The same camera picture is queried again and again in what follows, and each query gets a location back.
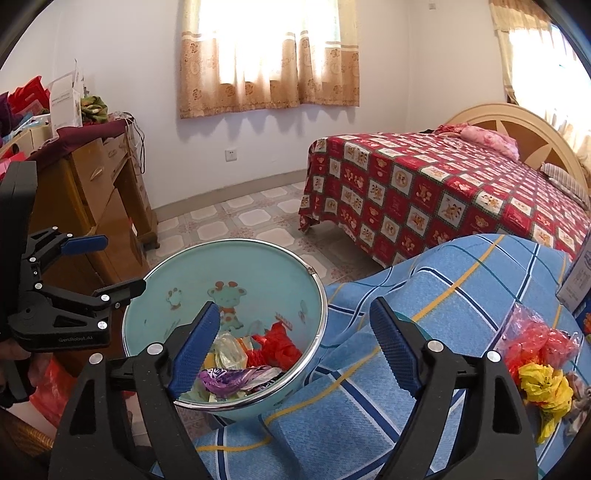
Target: drawer handle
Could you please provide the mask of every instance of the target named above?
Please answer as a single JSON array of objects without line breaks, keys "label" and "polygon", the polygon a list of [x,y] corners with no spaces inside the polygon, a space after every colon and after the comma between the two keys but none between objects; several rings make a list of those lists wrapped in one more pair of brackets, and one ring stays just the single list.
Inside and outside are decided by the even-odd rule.
[{"label": "drawer handle", "polygon": [[105,171],[104,167],[98,167],[90,176],[90,181],[93,181],[95,178],[101,176],[104,171]]}]

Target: curtain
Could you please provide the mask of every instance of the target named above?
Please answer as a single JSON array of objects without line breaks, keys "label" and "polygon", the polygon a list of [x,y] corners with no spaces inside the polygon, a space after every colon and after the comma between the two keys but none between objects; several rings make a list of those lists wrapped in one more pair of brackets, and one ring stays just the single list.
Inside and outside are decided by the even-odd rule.
[{"label": "curtain", "polygon": [[355,0],[184,0],[181,118],[359,106]]},{"label": "curtain", "polygon": [[591,186],[591,80],[550,17],[532,0],[490,0],[511,103],[544,118],[577,155]]}]

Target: finger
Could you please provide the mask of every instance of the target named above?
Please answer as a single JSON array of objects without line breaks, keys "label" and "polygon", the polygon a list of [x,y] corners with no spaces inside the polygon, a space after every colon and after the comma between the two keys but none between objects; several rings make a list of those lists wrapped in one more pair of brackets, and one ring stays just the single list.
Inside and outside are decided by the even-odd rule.
[{"label": "finger", "polygon": [[0,343],[0,360],[26,360],[31,354],[10,338]]},{"label": "finger", "polygon": [[45,371],[47,370],[47,367],[49,367],[50,361],[50,353],[36,353],[33,355],[28,373],[29,382],[33,387],[36,387],[45,375]]}]

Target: headboard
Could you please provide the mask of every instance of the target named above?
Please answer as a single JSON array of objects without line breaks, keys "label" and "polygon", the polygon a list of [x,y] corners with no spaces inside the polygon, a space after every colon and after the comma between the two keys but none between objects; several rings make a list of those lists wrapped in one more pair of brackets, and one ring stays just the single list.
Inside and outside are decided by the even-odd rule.
[{"label": "headboard", "polygon": [[566,140],[545,120],[523,107],[486,103],[460,112],[447,123],[467,123],[509,135],[517,140],[519,157],[526,165],[538,170],[543,162],[553,163],[587,189],[583,167]]}]

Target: red checkered bedspread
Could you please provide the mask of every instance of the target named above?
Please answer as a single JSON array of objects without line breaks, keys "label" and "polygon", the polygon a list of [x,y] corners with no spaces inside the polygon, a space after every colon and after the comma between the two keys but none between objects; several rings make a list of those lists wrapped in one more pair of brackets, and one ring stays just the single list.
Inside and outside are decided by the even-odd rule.
[{"label": "red checkered bedspread", "polygon": [[300,228],[337,223],[384,266],[458,236],[510,233],[579,250],[585,212],[536,171],[431,134],[321,138],[310,147]]}]

